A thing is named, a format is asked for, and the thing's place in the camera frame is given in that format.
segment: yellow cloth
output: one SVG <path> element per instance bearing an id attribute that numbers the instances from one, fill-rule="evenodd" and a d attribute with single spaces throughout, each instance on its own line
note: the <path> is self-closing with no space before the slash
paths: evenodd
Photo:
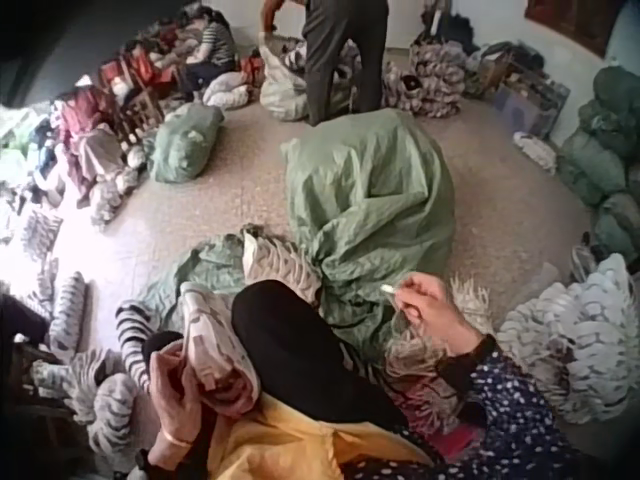
<path id="1" fill-rule="evenodd" d="M 218 417 L 208 468 L 216 480 L 341 480 L 339 465 L 366 457 L 432 465 L 422 450 L 371 423 L 317 422 L 262 394 L 242 419 Z"/>

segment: striped shirt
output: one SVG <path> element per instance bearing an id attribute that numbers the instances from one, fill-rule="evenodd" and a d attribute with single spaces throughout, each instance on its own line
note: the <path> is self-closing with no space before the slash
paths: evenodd
<path id="1" fill-rule="evenodd" d="M 202 32 L 202 45 L 211 45 L 205 62 L 224 65 L 235 61 L 236 43 L 224 25 L 213 22 Z"/>

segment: speckled floor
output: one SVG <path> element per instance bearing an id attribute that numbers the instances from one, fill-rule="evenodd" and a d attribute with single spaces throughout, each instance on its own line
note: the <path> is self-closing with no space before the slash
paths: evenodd
<path id="1" fill-rule="evenodd" d="M 465 102 L 456 117 L 421 123 L 442 146 L 456 186 L 450 273 L 488 287 L 499 321 L 543 262 L 567 273 L 570 249 L 588 229 L 589 214 L 558 179 L 520 154 L 489 105 Z M 118 349 L 114 313 L 119 303 L 199 241 L 248 222 L 286 233 L 279 146 L 308 128 L 278 123 L 259 105 L 231 112 L 208 168 L 196 181 L 147 181 L 103 233 L 91 230 L 83 211 L 68 218 L 56 245 L 61 271 L 78 269 L 93 287 L 83 348 Z M 142 443 L 148 443 L 153 413 L 143 400 L 136 423 L 144 425 Z M 585 428 L 572 436 L 579 441 L 587 432 L 597 439 L 599 426 Z"/>

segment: gray pants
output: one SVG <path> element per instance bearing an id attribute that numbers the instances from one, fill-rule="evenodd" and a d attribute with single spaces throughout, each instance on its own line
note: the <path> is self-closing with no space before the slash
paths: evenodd
<path id="1" fill-rule="evenodd" d="M 303 36 L 307 41 L 306 81 L 309 123 L 329 117 L 333 72 L 342 47 L 351 39 L 360 50 L 360 112 L 380 108 L 382 57 L 387 39 L 387 0 L 307 0 Z"/>

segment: polka dot sleeve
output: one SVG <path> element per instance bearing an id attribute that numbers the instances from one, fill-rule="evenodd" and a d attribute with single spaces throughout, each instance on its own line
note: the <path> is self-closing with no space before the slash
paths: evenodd
<path id="1" fill-rule="evenodd" d="M 476 455 L 457 464 L 427 467 L 370 459 L 345 465 L 346 479 L 571 479 L 578 454 L 556 428 L 533 381 L 494 351 L 471 374 L 473 391 L 487 413 L 487 433 Z"/>

